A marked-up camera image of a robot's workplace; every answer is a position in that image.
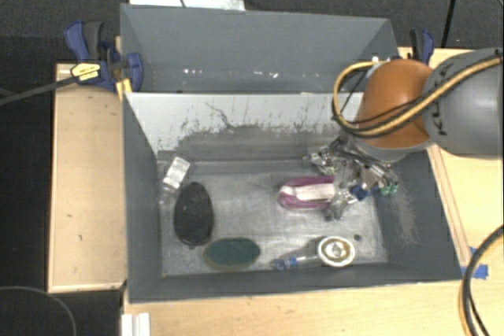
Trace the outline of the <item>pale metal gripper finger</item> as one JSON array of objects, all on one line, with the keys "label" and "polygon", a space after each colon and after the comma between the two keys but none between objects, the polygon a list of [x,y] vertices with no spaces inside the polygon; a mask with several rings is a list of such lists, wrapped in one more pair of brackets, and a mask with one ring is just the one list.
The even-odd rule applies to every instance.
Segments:
[{"label": "pale metal gripper finger", "polygon": [[306,154],[302,161],[314,166],[321,174],[337,173],[337,166],[328,147],[322,147],[317,152]]},{"label": "pale metal gripper finger", "polygon": [[324,211],[324,219],[326,221],[341,220],[345,210],[357,202],[358,199],[349,190],[337,188],[335,196]]}]

